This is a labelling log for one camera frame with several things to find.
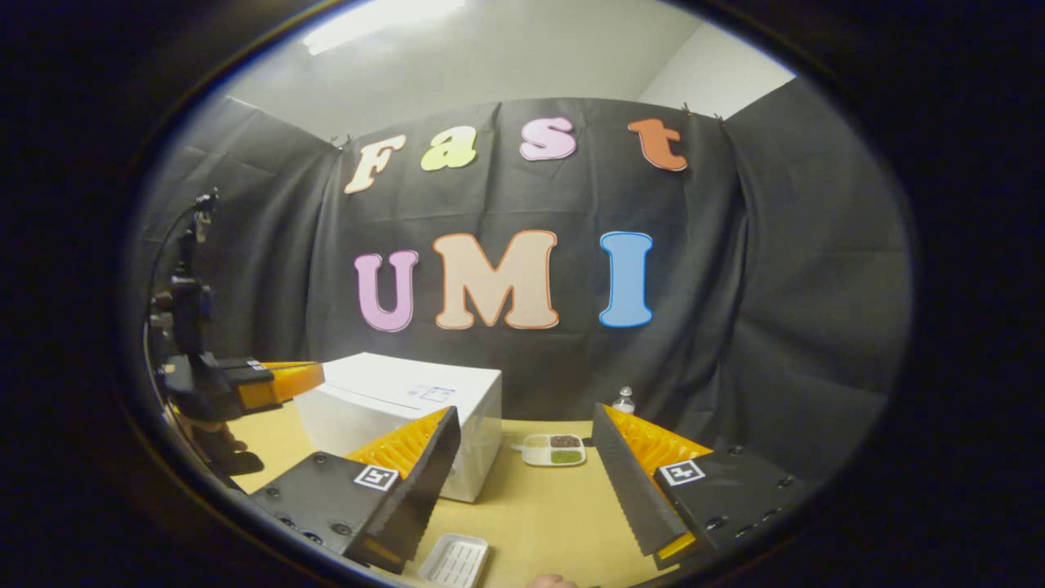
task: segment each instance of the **water bottle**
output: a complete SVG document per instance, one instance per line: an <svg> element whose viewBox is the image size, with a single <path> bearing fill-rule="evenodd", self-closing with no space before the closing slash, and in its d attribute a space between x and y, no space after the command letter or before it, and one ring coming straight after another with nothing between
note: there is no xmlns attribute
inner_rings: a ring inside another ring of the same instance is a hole
<svg viewBox="0 0 1045 588"><path fill-rule="evenodd" d="M621 413L634 414L635 403L631 402L631 389L629 386L621 389L621 398L613 402L612 407Z"/></svg>

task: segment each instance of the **wooden table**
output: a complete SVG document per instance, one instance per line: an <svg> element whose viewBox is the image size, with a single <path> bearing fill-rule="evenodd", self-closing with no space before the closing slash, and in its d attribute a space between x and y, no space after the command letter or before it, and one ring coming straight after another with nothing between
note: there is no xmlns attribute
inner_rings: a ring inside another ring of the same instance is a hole
<svg viewBox="0 0 1045 588"><path fill-rule="evenodd" d="M424 587L417 570L445 533L486 540L490 551L477 588L524 588L540 573L559 573L581 588L638 584L657 571L638 551L596 448L572 468L534 468L511 444L534 433L591 436L590 421L503 423L504 441L473 503L440 498L414 561L399 580ZM236 439L265 463L264 471L236 476L248 493L279 476L315 449L293 402L280 410L230 423Z"/></svg>

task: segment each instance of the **orange letter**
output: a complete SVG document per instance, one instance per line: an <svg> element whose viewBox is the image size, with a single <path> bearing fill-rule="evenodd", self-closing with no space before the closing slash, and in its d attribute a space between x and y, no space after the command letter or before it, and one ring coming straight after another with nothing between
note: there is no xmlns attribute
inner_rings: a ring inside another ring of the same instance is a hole
<svg viewBox="0 0 1045 588"><path fill-rule="evenodd" d="M385 166L389 164L389 158L392 157L392 151L399 150L404 144L407 144L407 135L399 135L398 137L370 143L361 148L359 165L355 168L352 181L348 182L348 185L345 186L345 193L363 191L374 185L374 179L370 175L370 172L380 173L384 171Z"/></svg>
<svg viewBox="0 0 1045 588"><path fill-rule="evenodd" d="M436 325L443 329L472 326L474 317L464 308L466 289L487 327L497 322L509 291L512 310L505 315L506 325L515 329L558 325L548 283L548 260L556 242L554 232L517 232L494 269L474 236L458 233L437 238L432 248L443 257L444 299Z"/></svg>
<svg viewBox="0 0 1045 588"><path fill-rule="evenodd" d="M686 158L671 152L671 144L668 142L679 140L678 131L665 128L664 122L658 118L636 120L628 124L628 130L638 133L646 161L671 171L686 169Z"/></svg>

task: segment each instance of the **food tray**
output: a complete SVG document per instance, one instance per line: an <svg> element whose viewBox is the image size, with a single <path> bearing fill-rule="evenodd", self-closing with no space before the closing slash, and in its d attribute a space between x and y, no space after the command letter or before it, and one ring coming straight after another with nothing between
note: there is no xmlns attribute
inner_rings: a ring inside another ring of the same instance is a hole
<svg viewBox="0 0 1045 588"><path fill-rule="evenodd" d="M478 537L447 533L436 542L418 574L443 586L471 588L488 550L489 544Z"/></svg>
<svg viewBox="0 0 1045 588"><path fill-rule="evenodd" d="M521 445L512 446L531 466L562 468L580 466L587 461L584 443L577 436L530 436Z"/></svg>

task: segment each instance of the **white box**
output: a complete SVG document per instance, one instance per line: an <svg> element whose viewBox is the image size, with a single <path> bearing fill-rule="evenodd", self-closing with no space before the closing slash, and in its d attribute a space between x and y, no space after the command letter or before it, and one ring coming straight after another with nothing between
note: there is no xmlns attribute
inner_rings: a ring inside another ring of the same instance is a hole
<svg viewBox="0 0 1045 588"><path fill-rule="evenodd" d="M473 502L501 448L501 371L358 354L323 364L326 382L294 403L312 447L349 453L454 405L461 448L440 496Z"/></svg>

